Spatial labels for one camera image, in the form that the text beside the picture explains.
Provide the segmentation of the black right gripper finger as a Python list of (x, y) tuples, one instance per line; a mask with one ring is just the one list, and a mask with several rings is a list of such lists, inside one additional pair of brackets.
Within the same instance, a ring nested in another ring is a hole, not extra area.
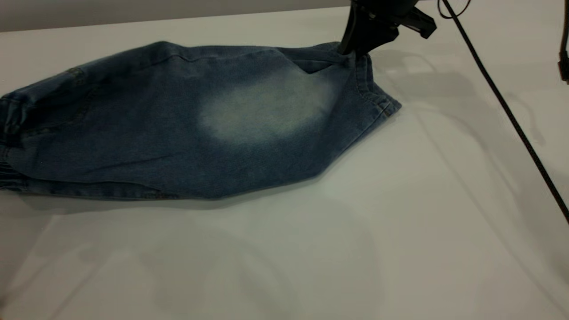
[(350, 4), (350, 11), (347, 26), (344, 31), (343, 38), (339, 45), (339, 54), (350, 55), (352, 53), (357, 53), (358, 44), (358, 4)]
[(359, 10), (358, 56), (393, 42), (397, 38), (397, 14)]

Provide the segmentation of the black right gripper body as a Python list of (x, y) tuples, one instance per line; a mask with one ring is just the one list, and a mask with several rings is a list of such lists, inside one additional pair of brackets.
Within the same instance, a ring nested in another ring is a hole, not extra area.
[(354, 0), (372, 20), (405, 26), (428, 39), (437, 29), (435, 20), (417, 8), (417, 0)]

